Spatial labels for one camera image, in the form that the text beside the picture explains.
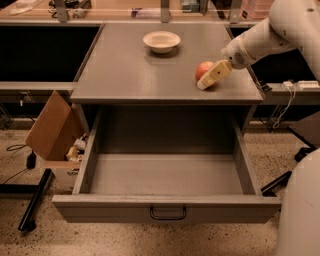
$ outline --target apple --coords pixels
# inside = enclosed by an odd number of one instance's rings
[[[214,63],[212,61],[201,62],[196,70],[196,81],[198,82],[202,75],[206,73]]]

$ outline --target cabinet top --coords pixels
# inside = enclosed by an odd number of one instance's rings
[[[156,54],[143,43],[153,31],[170,31],[181,42],[170,53]],[[214,23],[106,23],[71,100],[88,104],[257,104],[261,94],[245,70],[234,70],[211,89],[196,86],[203,61],[222,58],[230,37]]]

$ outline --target drawer handle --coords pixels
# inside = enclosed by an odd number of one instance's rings
[[[183,220],[187,217],[187,210],[186,210],[186,207],[183,207],[181,216],[156,216],[154,214],[153,207],[151,207],[150,216],[154,220]]]

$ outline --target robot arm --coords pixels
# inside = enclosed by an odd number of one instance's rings
[[[197,86],[204,90],[232,68],[243,69],[268,55],[296,48],[320,81],[320,0],[275,0],[269,18],[234,38],[222,50],[225,60],[212,66]]]

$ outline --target small bowl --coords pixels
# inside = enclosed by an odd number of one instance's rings
[[[168,31],[156,31],[145,35],[143,42],[156,53],[168,53],[180,43],[180,37]]]

